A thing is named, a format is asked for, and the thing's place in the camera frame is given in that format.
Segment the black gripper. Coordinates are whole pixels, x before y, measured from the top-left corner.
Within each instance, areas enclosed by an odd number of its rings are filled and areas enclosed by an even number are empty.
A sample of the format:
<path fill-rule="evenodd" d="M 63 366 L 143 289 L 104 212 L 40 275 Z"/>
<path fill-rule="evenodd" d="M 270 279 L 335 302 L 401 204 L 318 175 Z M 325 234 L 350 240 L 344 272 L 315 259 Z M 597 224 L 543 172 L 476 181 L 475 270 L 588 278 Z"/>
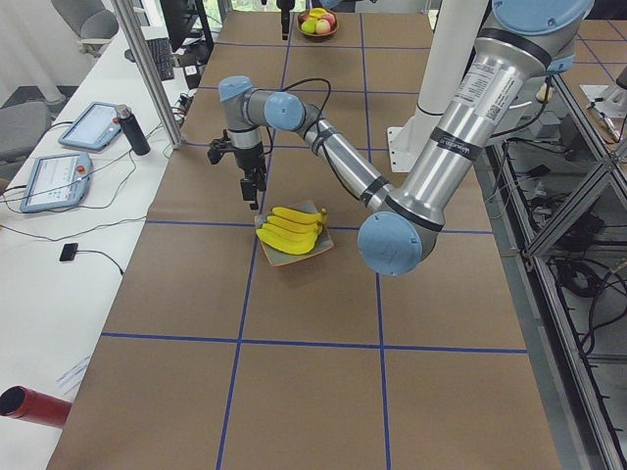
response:
<path fill-rule="evenodd" d="M 275 0 L 274 3 L 280 12 L 281 39 L 287 41 L 290 36 L 294 0 Z"/>
<path fill-rule="evenodd" d="M 236 147 L 230 137 L 214 139 L 208 150 L 208 159 L 211 165 L 217 165 L 227 153 L 233 153 L 237 166 L 244 171 L 240 180 L 242 199 L 249 204 L 251 210 L 259 208 L 258 191 L 266 190 L 265 152 L 262 143 L 252 148 Z"/>

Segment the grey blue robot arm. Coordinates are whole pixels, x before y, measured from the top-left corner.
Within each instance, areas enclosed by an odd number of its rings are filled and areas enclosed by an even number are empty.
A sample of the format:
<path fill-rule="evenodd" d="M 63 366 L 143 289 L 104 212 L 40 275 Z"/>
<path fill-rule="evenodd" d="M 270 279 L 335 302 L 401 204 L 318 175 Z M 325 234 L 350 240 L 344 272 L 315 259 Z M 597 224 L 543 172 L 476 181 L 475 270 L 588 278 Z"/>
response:
<path fill-rule="evenodd" d="M 256 209 L 265 189 L 262 129 L 298 134 L 369 208 L 358 235 L 366 264 L 384 275 L 408 273 L 432 252 L 446 205 L 522 86 L 571 67 L 576 34 L 592 7 L 589 1 L 444 2 L 425 74 L 441 79 L 436 95 L 448 107 L 400 187 L 364 160 L 319 107 L 287 90 L 257 88 L 245 75 L 219 83 L 226 127 L 211 143 L 209 160 L 234 156 L 244 173 L 242 197 Z"/>

